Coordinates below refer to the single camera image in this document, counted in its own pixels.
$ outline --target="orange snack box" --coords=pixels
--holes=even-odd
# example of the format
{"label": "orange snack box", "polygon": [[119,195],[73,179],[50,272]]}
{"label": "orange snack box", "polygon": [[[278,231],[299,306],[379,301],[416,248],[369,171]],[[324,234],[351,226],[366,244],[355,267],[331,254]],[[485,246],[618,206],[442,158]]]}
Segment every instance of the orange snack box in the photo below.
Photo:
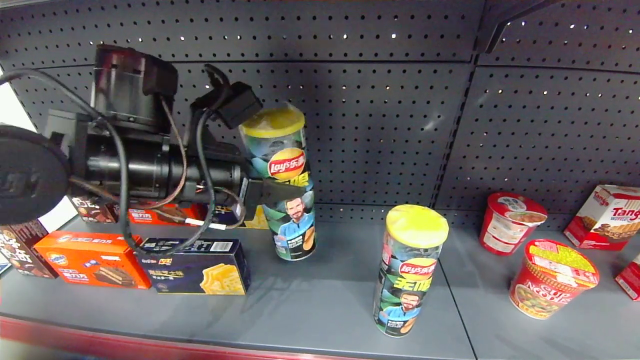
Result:
{"label": "orange snack box", "polygon": [[[134,239],[141,242],[137,235]],[[151,287],[133,249],[119,234],[54,231],[40,240],[35,249],[66,282],[72,284]]]}
{"label": "orange snack box", "polygon": [[[192,204],[188,208],[180,208],[177,204],[167,204],[160,208],[160,210],[167,215],[175,217],[204,220],[204,216],[207,213],[207,206],[204,204]],[[132,224],[195,226],[175,221],[173,218],[162,216],[152,210],[129,209],[129,220]]]}

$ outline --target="green can label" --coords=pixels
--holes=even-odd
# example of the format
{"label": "green can label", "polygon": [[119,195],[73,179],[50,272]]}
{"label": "green can label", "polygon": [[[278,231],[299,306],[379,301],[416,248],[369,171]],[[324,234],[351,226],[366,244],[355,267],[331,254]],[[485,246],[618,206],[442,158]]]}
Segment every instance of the green can label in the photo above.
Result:
{"label": "green can label", "polygon": [[316,249],[316,214],[303,131],[277,138],[245,134],[243,139],[253,167],[263,177],[305,188],[302,197],[263,208],[278,256],[291,261],[309,256]]}
{"label": "green can label", "polygon": [[408,247],[385,232],[373,309],[380,331],[395,338],[411,331],[431,287],[441,248]]}

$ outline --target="round black disc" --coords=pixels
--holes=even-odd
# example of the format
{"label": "round black disc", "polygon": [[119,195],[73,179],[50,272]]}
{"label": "round black disc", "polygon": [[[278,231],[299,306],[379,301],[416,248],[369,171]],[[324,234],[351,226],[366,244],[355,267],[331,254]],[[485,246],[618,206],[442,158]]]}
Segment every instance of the round black disc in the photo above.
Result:
{"label": "round black disc", "polygon": [[70,169],[46,137],[0,125],[0,224],[21,224],[53,209],[67,194]]}

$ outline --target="man in blue shirt image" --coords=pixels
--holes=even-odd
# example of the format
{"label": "man in blue shirt image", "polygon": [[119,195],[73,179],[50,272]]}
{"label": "man in blue shirt image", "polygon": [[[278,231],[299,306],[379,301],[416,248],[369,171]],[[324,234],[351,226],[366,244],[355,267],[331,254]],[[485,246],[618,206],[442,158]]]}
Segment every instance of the man in blue shirt image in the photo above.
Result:
{"label": "man in blue shirt image", "polygon": [[291,217],[291,221],[280,226],[275,241],[279,246],[287,247],[287,240],[305,235],[303,241],[303,249],[309,250],[314,242],[314,233],[316,231],[313,226],[314,214],[305,212],[305,202],[301,197],[287,200],[284,202],[287,214]]}
{"label": "man in blue shirt image", "polygon": [[403,292],[400,295],[400,306],[387,306],[380,311],[380,320],[387,325],[389,321],[406,322],[400,332],[409,332],[415,323],[415,319],[420,313],[417,306],[420,304],[420,295],[412,291]]}

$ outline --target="lay's chips can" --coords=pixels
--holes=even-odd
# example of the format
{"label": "lay's chips can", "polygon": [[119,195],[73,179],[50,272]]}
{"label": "lay's chips can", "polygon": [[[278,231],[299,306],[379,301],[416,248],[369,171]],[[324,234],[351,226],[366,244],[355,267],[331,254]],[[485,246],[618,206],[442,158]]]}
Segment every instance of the lay's chips can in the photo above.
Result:
{"label": "lay's chips can", "polygon": [[304,134],[305,116],[286,108],[262,110],[240,126],[253,167],[264,178],[304,187],[302,197],[263,205],[276,253],[296,261],[316,249],[314,184],[309,176]]}
{"label": "lay's chips can", "polygon": [[399,205],[388,212],[373,305],[386,335],[401,338],[413,328],[448,234],[447,220],[432,209]]}

